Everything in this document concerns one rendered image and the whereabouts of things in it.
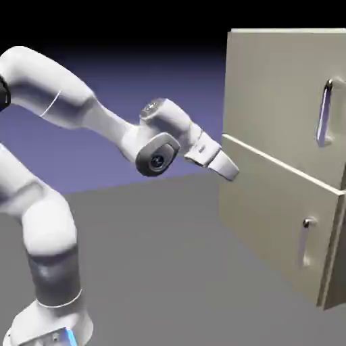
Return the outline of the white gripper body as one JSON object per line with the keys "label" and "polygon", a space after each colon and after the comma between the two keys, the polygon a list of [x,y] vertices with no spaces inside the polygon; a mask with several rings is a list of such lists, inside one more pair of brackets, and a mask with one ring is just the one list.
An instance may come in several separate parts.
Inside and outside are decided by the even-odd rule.
{"label": "white gripper body", "polygon": [[207,168],[227,181],[233,181],[239,173],[238,166],[223,152],[219,150],[215,158],[208,164]]}

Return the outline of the beige cabinet door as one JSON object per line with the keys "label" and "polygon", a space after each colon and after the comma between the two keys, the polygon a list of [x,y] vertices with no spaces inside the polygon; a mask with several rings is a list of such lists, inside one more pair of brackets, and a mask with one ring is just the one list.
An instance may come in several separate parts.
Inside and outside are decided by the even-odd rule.
{"label": "beige cabinet door", "polygon": [[[337,189],[230,136],[222,146],[240,168],[221,181],[225,225],[324,310],[346,303],[346,189]],[[297,265],[301,223],[312,216],[307,256]]]}
{"label": "beige cabinet door", "polygon": [[[327,135],[315,135],[333,80]],[[228,33],[224,133],[337,189],[346,189],[346,28]]]}

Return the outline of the beige cabinet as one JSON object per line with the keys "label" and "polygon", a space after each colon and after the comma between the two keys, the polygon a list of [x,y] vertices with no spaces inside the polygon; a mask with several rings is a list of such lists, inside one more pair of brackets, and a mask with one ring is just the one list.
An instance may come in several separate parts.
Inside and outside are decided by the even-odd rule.
{"label": "beige cabinet", "polygon": [[324,310],[346,305],[346,28],[228,34],[220,215]]}

